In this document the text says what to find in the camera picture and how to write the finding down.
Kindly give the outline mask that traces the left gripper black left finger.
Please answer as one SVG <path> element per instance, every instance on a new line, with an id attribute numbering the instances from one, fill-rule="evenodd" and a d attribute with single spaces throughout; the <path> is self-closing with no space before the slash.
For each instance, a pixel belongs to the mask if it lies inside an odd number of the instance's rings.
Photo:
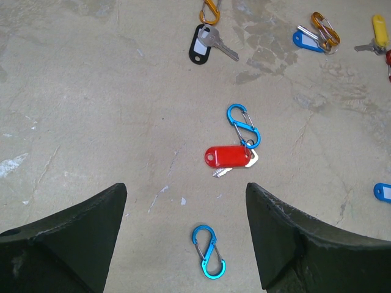
<path id="1" fill-rule="evenodd" d="M 126 186 L 1 233 L 1 292 L 103 292 Z"/>

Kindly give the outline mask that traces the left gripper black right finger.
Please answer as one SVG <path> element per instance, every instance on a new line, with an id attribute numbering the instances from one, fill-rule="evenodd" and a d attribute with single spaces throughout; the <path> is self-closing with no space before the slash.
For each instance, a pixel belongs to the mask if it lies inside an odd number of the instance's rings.
<path id="1" fill-rule="evenodd" d="M 390 242 L 329 225 L 246 187 L 261 286 L 267 292 L 390 292 Z"/>

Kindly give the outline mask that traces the light-blue S carabiner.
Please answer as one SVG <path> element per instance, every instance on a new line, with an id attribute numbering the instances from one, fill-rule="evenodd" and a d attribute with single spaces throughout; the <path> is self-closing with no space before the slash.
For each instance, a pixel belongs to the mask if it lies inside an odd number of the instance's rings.
<path id="1" fill-rule="evenodd" d="M 206 248 L 205 253 L 202 252 L 202 250 L 199 246 L 199 242 L 197 240 L 197 235 L 201 230 L 206 230 L 210 233 L 210 241 L 209 241 L 209 244 Z M 199 226 L 195 227 L 195 229 L 192 232 L 192 243 L 194 244 L 195 249 L 197 250 L 197 252 L 200 256 L 200 259 L 201 259 L 200 266 L 202 268 L 204 275 L 211 280 L 217 280 L 220 277 L 222 277 L 226 271 L 227 265 L 226 265 L 225 260 L 222 258 L 221 254 L 219 253 L 219 251 L 217 249 L 217 246 L 216 246 L 217 237 L 214 233 L 214 230 L 208 225 L 199 225 Z M 218 271 L 218 273 L 211 274 L 211 273 L 209 273 L 207 267 L 208 267 L 208 263 L 211 258 L 211 255 L 213 254 L 214 251 L 216 252 L 217 258 L 221 264 L 221 269 L 220 269 L 220 271 Z"/>

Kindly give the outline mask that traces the silver key with blue tag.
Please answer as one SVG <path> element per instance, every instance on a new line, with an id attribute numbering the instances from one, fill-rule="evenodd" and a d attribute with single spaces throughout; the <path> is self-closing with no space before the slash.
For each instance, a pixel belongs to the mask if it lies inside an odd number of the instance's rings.
<path id="1" fill-rule="evenodd" d="M 377 183 L 373 188 L 373 193 L 379 201 L 391 203 L 391 185 L 384 183 Z"/>

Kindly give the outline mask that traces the silver key with red tag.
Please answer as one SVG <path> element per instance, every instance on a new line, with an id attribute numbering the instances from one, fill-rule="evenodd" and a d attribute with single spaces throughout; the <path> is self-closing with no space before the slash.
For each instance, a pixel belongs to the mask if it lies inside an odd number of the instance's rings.
<path id="1" fill-rule="evenodd" d="M 204 160 L 214 169 L 212 176 L 220 178 L 234 168 L 253 166 L 259 160 L 257 152 L 250 149 L 253 144 L 254 141 L 250 139 L 245 145 L 212 146 L 207 149 Z"/>

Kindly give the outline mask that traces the teal S carabiner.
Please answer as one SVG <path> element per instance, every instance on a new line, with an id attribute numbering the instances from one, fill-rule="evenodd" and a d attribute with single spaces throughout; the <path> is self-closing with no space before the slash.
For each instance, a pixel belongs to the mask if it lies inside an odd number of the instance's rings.
<path id="1" fill-rule="evenodd" d="M 241 111 L 241 114 L 244 118 L 244 122 L 238 121 L 233 118 L 232 111 L 234 109 L 239 109 Z M 261 134 L 259 130 L 254 126 L 246 107 L 238 103 L 230 105 L 227 109 L 227 119 L 228 122 L 235 128 L 238 138 L 243 146 L 249 147 L 249 149 L 251 150 L 259 146 L 259 144 L 261 143 Z M 245 140 L 242 136 L 240 129 L 252 132 L 256 136 L 256 141 L 254 141 L 252 144 L 248 144 L 247 140 Z"/>

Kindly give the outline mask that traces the silver key with dark-blue tag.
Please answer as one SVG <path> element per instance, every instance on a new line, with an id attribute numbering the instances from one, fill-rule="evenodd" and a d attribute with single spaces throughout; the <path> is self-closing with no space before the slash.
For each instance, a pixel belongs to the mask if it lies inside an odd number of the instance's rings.
<path id="1" fill-rule="evenodd" d="M 297 31 L 293 34 L 293 43 L 299 48 L 325 54 L 330 54 L 332 48 L 321 31 L 316 34 L 301 25 L 297 26 Z"/>

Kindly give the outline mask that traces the red S carabiner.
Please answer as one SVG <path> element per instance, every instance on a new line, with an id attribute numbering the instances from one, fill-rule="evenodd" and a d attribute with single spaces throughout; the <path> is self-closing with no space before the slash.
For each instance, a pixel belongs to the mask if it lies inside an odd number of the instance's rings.
<path id="1" fill-rule="evenodd" d="M 388 50 L 386 52 L 386 64 L 387 64 L 389 81 L 391 81 L 391 50 Z"/>

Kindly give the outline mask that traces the orange S carabiner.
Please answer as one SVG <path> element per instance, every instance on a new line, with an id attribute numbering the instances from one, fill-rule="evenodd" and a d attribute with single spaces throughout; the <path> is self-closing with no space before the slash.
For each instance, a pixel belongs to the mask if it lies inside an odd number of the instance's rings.
<path id="1" fill-rule="evenodd" d="M 320 46 L 325 51 L 330 51 L 340 44 L 340 37 L 332 27 L 331 23 L 319 12 L 313 12 L 311 21 L 320 33 Z"/>
<path id="2" fill-rule="evenodd" d="M 220 11 L 221 2 L 222 2 L 221 0 L 217 0 L 217 1 L 203 0 L 202 8 L 199 13 L 199 18 L 201 23 L 209 24 L 212 26 L 218 23 L 221 15 L 221 11 Z M 206 11 L 209 11 L 212 14 L 213 19 L 208 19 L 206 17 Z"/>

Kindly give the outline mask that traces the silver key with yellow tag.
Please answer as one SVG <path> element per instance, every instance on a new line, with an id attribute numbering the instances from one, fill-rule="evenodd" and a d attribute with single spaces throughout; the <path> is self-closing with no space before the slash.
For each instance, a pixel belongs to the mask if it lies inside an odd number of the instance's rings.
<path id="1" fill-rule="evenodd" d="M 387 52 L 387 47 L 390 43 L 386 21 L 382 15 L 375 14 L 372 17 L 372 25 L 374 32 L 374 38 L 372 39 L 372 41 L 367 45 L 355 46 L 354 50 L 356 52 L 374 52 L 378 56 L 385 55 Z"/>

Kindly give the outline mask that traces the silver key with black tag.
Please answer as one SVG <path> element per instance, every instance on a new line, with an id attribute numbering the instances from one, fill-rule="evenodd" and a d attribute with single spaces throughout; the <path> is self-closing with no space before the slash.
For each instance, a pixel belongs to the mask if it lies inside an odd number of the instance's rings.
<path id="1" fill-rule="evenodd" d="M 239 55 L 224 44 L 219 31 L 214 26 L 209 24 L 198 25 L 189 48 L 190 60 L 196 65 L 205 64 L 212 47 L 220 49 L 234 61 L 239 61 Z"/>

